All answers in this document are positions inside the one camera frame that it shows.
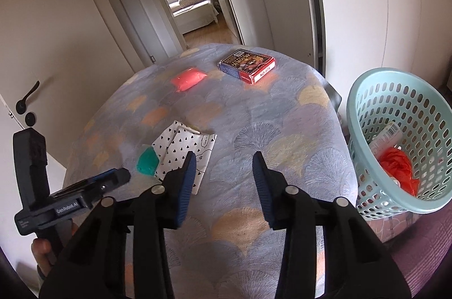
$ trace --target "black door handle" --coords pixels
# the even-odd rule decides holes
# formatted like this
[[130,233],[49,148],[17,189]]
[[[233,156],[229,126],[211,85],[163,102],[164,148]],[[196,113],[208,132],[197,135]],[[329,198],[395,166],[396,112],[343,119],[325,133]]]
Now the black door handle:
[[26,94],[26,95],[23,97],[22,100],[19,100],[19,101],[16,103],[16,112],[17,112],[18,114],[24,114],[24,113],[27,111],[27,104],[26,104],[26,101],[27,101],[28,97],[29,97],[33,92],[35,92],[35,91],[38,89],[38,87],[39,87],[39,81],[37,81],[37,82],[35,83],[35,85],[33,86],[33,88],[28,92],[28,94]]

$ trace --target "tablecloth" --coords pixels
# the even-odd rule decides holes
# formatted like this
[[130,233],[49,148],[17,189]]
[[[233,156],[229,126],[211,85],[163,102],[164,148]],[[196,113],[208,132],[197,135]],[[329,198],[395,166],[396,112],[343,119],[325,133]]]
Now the tablecloth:
[[[277,63],[257,84],[245,84],[217,67],[241,47],[205,45],[135,74],[87,124],[69,159],[65,185],[128,168],[130,182],[111,193],[123,200],[156,183],[136,171],[137,150],[174,120],[218,135],[182,228],[165,233],[178,299],[274,298],[285,232],[270,230],[263,218],[251,169],[256,151],[312,197],[356,201],[356,176],[324,79],[281,53],[244,47]],[[189,67],[208,76],[177,93],[170,79]],[[324,257],[319,229],[317,294],[323,291]],[[126,284],[132,295],[130,255]]]

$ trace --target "teal slime bag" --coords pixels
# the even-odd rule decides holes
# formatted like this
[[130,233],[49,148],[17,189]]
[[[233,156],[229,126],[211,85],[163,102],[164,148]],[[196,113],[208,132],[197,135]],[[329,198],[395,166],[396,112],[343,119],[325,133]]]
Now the teal slime bag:
[[146,150],[141,154],[136,164],[136,169],[147,176],[154,176],[155,170],[159,166],[159,158],[154,151],[152,146],[146,148]]

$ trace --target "barcode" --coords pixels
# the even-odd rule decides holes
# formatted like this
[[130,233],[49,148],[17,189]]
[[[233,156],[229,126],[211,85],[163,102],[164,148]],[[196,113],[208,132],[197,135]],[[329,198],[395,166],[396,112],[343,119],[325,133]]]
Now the barcode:
[[391,136],[394,136],[394,134],[397,132],[397,129],[398,129],[399,127],[397,127],[397,124],[393,124],[392,126],[391,126],[391,128],[389,128],[388,129],[388,133],[391,135]]

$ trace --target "wooden floor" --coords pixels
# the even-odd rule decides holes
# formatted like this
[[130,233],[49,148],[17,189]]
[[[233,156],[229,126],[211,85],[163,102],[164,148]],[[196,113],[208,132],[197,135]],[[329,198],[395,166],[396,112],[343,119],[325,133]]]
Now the wooden floor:
[[188,48],[199,47],[211,42],[219,44],[239,43],[235,35],[228,29],[223,13],[220,13],[217,17],[218,23],[212,22],[207,26],[184,34]]

